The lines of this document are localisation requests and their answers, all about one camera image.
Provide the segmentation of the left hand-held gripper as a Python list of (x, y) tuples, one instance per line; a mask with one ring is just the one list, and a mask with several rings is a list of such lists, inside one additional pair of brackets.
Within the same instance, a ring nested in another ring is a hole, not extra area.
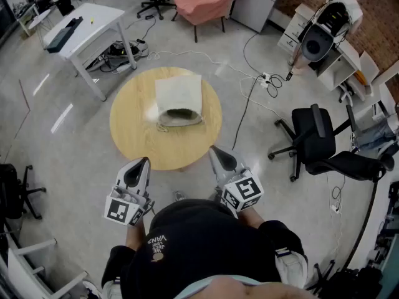
[(106, 198), (104, 218), (118, 224), (136, 226), (153, 209), (154, 201), (145, 191), (150, 170), (150, 160), (142, 157), (127, 163), (118, 171), (117, 185), (112, 186)]

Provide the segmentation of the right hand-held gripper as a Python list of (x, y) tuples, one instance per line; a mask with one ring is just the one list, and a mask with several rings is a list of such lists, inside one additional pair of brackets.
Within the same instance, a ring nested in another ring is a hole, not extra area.
[(257, 175), (247, 169), (237, 152), (224, 146), (209, 148), (209, 158), (217, 181), (227, 181), (221, 189), (219, 201), (235, 216), (259, 202), (264, 195)]

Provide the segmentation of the white fabric drawstring bag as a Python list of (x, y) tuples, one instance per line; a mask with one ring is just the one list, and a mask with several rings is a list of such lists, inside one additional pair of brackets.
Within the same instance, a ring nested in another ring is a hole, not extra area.
[(158, 130), (203, 122), (201, 75), (179, 75), (155, 81)]

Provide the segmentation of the person's left forearm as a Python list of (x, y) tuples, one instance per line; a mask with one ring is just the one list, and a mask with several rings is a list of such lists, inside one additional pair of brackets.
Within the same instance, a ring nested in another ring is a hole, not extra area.
[(125, 241), (125, 246), (137, 251), (142, 245), (145, 239), (145, 226), (143, 223), (143, 219), (140, 219), (136, 225), (128, 225), (127, 226), (127, 236)]

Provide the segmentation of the round wooden table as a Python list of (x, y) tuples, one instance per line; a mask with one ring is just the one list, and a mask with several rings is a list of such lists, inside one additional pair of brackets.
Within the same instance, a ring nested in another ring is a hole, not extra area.
[(192, 74), (179, 67), (158, 67), (134, 76), (120, 89), (110, 111), (110, 133), (124, 157), (130, 161), (147, 157), (152, 169), (168, 171), (196, 162), (215, 144), (222, 112), (219, 98), (206, 80), (201, 82), (202, 123), (162, 131), (147, 120), (155, 109), (156, 80)]

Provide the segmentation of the person's black shirt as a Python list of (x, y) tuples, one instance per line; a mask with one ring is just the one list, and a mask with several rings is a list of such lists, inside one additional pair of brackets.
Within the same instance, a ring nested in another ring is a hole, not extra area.
[(185, 199), (162, 209), (137, 251), (111, 249), (101, 286), (108, 298), (305, 299), (304, 289), (281, 282), (275, 251), (307, 260), (300, 238), (280, 221), (246, 226), (224, 205)]

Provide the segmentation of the white waist pouch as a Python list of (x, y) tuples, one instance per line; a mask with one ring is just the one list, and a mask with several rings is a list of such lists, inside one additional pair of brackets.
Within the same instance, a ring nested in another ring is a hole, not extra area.
[(288, 248), (275, 251), (275, 263), (281, 282), (303, 289), (307, 283), (308, 264), (303, 255)]

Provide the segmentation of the white swivel chair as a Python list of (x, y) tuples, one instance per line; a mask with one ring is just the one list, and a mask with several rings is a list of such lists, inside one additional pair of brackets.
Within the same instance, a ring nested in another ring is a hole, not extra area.
[(353, 107), (353, 97), (357, 96), (355, 90), (347, 82), (342, 82), (339, 85), (339, 88), (340, 88), (339, 103), (342, 103), (344, 100), (346, 100), (348, 104), (351, 107)]

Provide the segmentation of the white drawer cabinet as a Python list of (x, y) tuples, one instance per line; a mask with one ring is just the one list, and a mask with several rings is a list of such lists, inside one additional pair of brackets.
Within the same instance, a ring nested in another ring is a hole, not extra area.
[(303, 3), (295, 9), (295, 12), (294, 17), (288, 23), (285, 31), (279, 39), (279, 42), (277, 43), (280, 48), (288, 52), (290, 55), (294, 53), (295, 48), (299, 43), (299, 35), (314, 15), (314, 11)]

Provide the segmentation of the grey backpack device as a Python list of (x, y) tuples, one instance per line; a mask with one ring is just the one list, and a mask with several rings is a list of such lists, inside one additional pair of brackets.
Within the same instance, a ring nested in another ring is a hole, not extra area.
[(344, 3), (330, 1), (317, 10), (310, 23), (301, 42), (301, 52), (307, 60), (318, 62), (328, 54), (337, 37), (346, 35), (352, 19)]

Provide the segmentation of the white desk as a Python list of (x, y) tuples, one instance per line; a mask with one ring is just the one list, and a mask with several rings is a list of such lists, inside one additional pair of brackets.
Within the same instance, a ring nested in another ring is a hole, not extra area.
[[(361, 83), (354, 77), (357, 71), (363, 74), (366, 81), (362, 88), (358, 87)], [(379, 71), (378, 66), (368, 53), (364, 51), (359, 55), (355, 48), (347, 40), (344, 40), (335, 49), (330, 49), (325, 56), (317, 70), (317, 78), (328, 90), (337, 88), (348, 79), (356, 80), (357, 84), (353, 85), (352, 89), (364, 102), (367, 97), (374, 96), (372, 82)]]

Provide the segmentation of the white rectangular table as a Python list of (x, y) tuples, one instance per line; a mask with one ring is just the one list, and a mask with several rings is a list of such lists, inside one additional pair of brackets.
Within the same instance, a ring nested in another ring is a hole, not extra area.
[[(87, 82), (94, 94), (103, 102), (107, 97), (96, 86), (85, 66), (115, 41), (120, 40), (127, 51), (131, 68), (137, 68), (137, 63), (130, 49), (129, 39), (123, 25), (124, 14), (125, 11), (121, 9), (84, 3), (65, 16), (44, 36), (44, 46), (47, 47), (57, 33), (73, 18), (83, 17), (83, 21), (57, 55), (62, 59), (72, 62), (77, 72)], [(91, 18), (94, 18), (93, 24), (90, 23)]]

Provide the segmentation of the dark long flat box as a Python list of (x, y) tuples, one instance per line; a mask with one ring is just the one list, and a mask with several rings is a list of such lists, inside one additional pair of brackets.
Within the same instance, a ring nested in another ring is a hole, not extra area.
[(72, 36), (76, 28), (83, 21), (83, 17), (73, 18), (63, 29), (61, 29), (57, 35), (52, 39), (46, 50), (50, 53), (58, 53), (69, 38)]

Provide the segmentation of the small round white table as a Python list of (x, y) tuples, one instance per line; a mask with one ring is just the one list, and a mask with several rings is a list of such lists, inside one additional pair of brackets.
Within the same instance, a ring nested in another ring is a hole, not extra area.
[(31, 24), (29, 25), (28, 29), (29, 30), (36, 30), (37, 36), (39, 38), (39, 42), (41, 43), (41, 46), (43, 49), (45, 49), (44, 46), (44, 41), (43, 41), (43, 36), (42, 36), (42, 30), (45, 30), (46, 32), (49, 32), (52, 27), (52, 23), (49, 19), (49, 14), (51, 13), (51, 10), (48, 9), (44, 11), (43, 13), (39, 14), (36, 16)]

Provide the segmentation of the white furniture frame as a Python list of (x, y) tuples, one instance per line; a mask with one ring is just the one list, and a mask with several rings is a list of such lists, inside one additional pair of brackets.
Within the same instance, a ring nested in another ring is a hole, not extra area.
[(24, 256), (56, 244), (57, 241), (55, 239), (49, 239), (20, 249), (8, 248), (8, 279), (22, 299), (61, 299), (88, 276), (88, 273), (83, 271), (56, 292), (50, 291), (43, 282), (40, 282), (37, 274), (43, 272), (44, 267), (32, 268)]

